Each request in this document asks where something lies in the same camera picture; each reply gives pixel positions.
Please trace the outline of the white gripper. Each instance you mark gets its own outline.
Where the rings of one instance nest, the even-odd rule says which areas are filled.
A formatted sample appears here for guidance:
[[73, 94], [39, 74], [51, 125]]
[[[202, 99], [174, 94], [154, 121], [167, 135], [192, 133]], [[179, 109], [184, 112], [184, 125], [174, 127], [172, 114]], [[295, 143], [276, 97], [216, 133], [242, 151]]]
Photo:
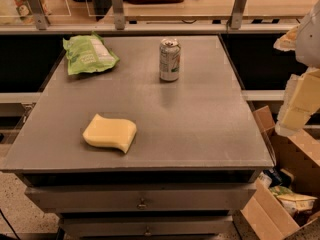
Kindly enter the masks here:
[[286, 84], [275, 131], [287, 137], [299, 132], [320, 109], [320, 0], [299, 27], [278, 38], [273, 47], [285, 52], [295, 50], [297, 61], [309, 67], [301, 76], [292, 74]]

